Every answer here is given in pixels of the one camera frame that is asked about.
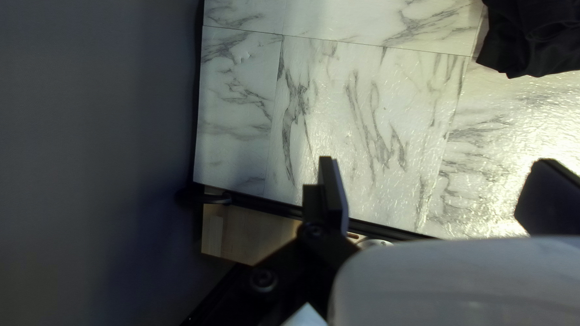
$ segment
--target gray wall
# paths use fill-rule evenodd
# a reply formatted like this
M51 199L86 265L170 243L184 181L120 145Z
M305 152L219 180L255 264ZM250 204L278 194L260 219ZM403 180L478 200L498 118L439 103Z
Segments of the gray wall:
M0 325L178 325L195 0L0 1Z

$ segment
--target gray marble veining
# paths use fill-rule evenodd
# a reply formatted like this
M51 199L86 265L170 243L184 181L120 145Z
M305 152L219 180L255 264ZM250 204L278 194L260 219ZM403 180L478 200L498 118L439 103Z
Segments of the gray marble veining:
M429 214L419 231L443 238L525 236L513 217L540 158L580 172L580 73L507 79L469 64Z
M470 56L480 0L291 0L285 35Z
M281 34L286 0L206 0L204 24Z
M338 159L351 216L414 230L437 176L466 58L285 37L264 196L300 204Z
M281 40L204 28L195 181L263 193Z

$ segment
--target wooden panel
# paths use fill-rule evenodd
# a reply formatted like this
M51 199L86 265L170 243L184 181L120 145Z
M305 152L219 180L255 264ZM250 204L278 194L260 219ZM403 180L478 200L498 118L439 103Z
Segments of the wooden panel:
M202 252L254 265L294 239L300 221L223 205L204 205Z

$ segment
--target black cloth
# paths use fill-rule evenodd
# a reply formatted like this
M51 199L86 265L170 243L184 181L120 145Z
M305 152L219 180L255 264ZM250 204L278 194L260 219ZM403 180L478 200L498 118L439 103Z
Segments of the black cloth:
M490 30L477 63L508 78L580 70L580 0L483 0Z

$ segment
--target screw head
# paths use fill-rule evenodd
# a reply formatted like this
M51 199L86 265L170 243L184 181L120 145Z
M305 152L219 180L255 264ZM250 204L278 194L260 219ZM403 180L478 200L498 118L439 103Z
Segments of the screw head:
M278 283L278 277L269 269L256 268L250 275L250 286L257 292L272 291Z
M310 238L321 238L326 234L324 228L316 224L306 226L304 232Z

